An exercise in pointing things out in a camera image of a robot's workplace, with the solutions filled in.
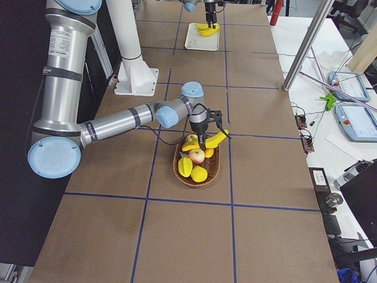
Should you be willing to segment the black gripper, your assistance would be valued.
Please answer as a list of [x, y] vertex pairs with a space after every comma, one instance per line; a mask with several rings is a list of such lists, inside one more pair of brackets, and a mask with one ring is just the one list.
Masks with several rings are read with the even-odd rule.
[[206, 22], [209, 28], [216, 28], [217, 15], [216, 15], [216, 3], [217, 0], [204, 0], [204, 6], [206, 11]]
[[198, 123], [191, 122], [191, 129], [197, 135], [197, 143], [200, 148], [205, 151], [206, 148], [206, 131], [208, 129], [209, 122], [201, 121]]

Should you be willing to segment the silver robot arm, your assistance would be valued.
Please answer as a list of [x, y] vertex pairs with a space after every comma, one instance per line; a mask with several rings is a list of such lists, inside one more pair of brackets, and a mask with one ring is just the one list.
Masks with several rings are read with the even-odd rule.
[[27, 149], [30, 168], [39, 176], [59, 179], [79, 165], [89, 144], [157, 121], [164, 128], [189, 119], [202, 149], [210, 113], [202, 86], [183, 85], [171, 101], [154, 100], [96, 118], [103, 91], [114, 75], [97, 24], [101, 1], [48, 1], [45, 17], [51, 27], [48, 61], [42, 72], [40, 118], [32, 125]]
[[[193, 12], [199, 1], [197, 0], [183, 0], [180, 1], [185, 10], [188, 12]], [[215, 0], [204, 0], [204, 9], [206, 13], [206, 22], [209, 28], [215, 28], [215, 24], [217, 23], [217, 16], [216, 16], [216, 3], [217, 1]]]

